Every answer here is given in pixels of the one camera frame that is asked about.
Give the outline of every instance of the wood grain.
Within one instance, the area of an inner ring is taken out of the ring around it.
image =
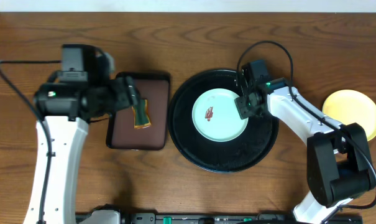
[[[109,52],[117,71],[165,70],[172,93],[192,75],[234,68],[258,40],[276,40],[295,61],[295,85],[315,106],[336,90],[353,89],[376,103],[376,14],[1,13],[0,59],[60,59],[65,43]],[[245,59],[266,59],[274,77],[288,76],[283,52],[264,45]],[[56,65],[8,65],[9,78],[32,98]],[[76,210],[115,203],[127,211],[258,213],[289,211],[308,191],[306,149],[280,124],[277,141],[258,165],[214,174],[188,162],[170,137],[157,152],[105,145],[107,123],[90,127]],[[0,223],[22,223],[36,161],[34,117],[0,79]],[[376,167],[376,137],[369,142]],[[372,200],[374,192],[355,203]],[[376,223],[376,207],[361,211]]]

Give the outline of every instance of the red design on plate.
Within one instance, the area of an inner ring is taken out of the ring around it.
[[[207,109],[206,116],[204,118],[206,118],[207,121],[210,121],[212,117],[213,117],[213,107],[210,107]]]

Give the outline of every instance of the green led light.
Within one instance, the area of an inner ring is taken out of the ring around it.
[[[54,91],[49,91],[49,93],[48,93],[49,97],[54,97],[56,95],[57,95],[57,93],[55,93]]]

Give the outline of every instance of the white plate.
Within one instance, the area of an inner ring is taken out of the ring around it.
[[[230,141],[244,131],[248,118],[240,119],[231,90],[217,88],[199,96],[193,105],[192,120],[204,137],[217,142]]]

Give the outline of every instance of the white wall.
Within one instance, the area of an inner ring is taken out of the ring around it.
[[[376,0],[0,0],[0,12],[376,12]]]

